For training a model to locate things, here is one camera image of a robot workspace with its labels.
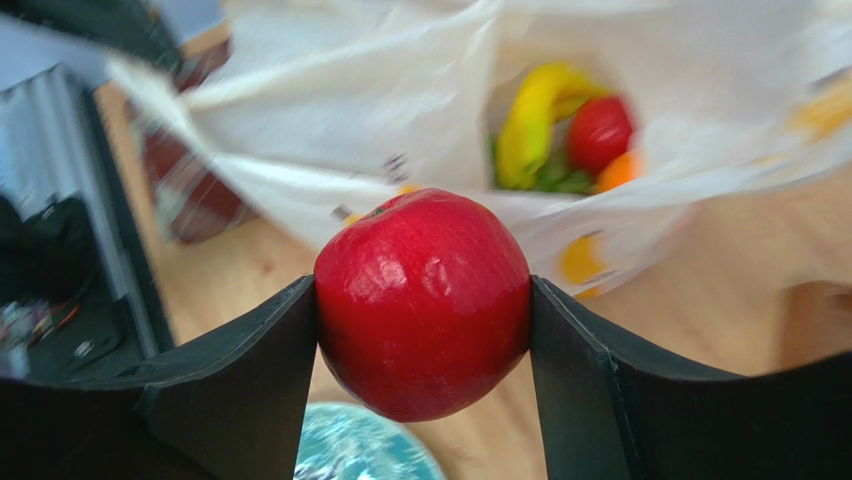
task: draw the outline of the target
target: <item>red object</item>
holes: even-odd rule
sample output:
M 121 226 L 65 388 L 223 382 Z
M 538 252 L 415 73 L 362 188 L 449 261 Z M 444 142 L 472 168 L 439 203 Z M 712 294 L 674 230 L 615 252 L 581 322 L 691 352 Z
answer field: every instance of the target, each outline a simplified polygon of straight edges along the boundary
M 175 75 L 175 87 L 183 92 L 200 85 L 229 56 L 230 42 L 225 41 L 186 59 Z M 166 226 L 162 232 L 166 239 L 187 244 L 203 242 L 257 218 L 195 152 L 165 127 L 137 118 L 133 128 L 142 139 L 139 156 L 147 170 L 158 219 Z
M 597 176 L 627 152 L 633 124 L 618 97 L 589 100 L 577 111 L 568 129 L 571 167 Z
M 529 348 L 530 270 L 482 205 L 396 197 L 335 236 L 314 268 L 320 347 L 338 381 L 398 422 L 490 392 Z

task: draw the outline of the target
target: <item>orange object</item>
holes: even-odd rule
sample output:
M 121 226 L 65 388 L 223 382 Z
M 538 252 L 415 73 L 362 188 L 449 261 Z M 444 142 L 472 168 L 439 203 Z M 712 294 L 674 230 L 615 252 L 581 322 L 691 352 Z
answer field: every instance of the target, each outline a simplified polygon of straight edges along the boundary
M 69 312 L 68 315 L 65 315 L 65 317 L 62 320 L 60 320 L 59 323 L 56 324 L 56 328 L 60 328 L 63 325 L 65 325 L 66 323 L 68 323 L 68 321 L 71 320 L 72 318 L 74 318 L 79 311 L 80 311 L 80 305 L 75 306 L 73 309 L 71 309 L 71 312 Z
M 603 193 L 607 190 L 623 185 L 639 176 L 639 156 L 634 152 L 627 152 L 610 163 L 595 182 L 595 193 Z

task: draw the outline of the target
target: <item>white plastic bag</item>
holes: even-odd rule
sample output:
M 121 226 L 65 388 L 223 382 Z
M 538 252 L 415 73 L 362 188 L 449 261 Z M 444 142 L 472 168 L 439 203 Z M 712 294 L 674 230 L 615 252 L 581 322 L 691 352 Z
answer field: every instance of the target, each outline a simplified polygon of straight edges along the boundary
M 316 248 L 412 185 L 436 186 L 494 211 L 535 273 L 571 294 L 601 292 L 662 258 L 696 202 L 790 185 L 852 160 L 848 126 L 813 141 L 824 124 L 845 121 L 852 78 L 813 104 L 803 127 L 789 127 L 795 108 L 813 101 L 814 81 L 852 65 L 846 2 L 224 7 L 233 56 L 202 86 L 178 96 L 167 79 L 123 58 L 112 74 L 148 121 Z M 647 174 L 582 199 L 490 190 L 489 131 L 500 128 L 526 71 L 562 60 L 629 98 Z

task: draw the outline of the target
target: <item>blue bowl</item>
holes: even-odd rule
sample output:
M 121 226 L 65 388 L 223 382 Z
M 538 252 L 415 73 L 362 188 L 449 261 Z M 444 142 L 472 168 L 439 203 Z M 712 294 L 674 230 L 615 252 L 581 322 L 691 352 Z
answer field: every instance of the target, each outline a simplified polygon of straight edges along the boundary
M 350 403 L 308 404 L 294 480 L 446 480 L 401 425 Z

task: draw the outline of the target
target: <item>apple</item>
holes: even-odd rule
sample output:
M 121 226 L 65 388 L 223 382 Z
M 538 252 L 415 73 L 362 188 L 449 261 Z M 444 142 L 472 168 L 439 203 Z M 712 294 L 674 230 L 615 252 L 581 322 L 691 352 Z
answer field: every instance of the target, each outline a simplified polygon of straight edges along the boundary
M 425 189 L 386 202 L 323 248 L 314 275 L 326 364 L 392 420 L 471 405 L 529 348 L 529 265 L 465 197 Z
M 633 122 L 618 97 L 589 100 L 568 127 L 566 148 L 574 168 L 593 177 L 630 147 Z

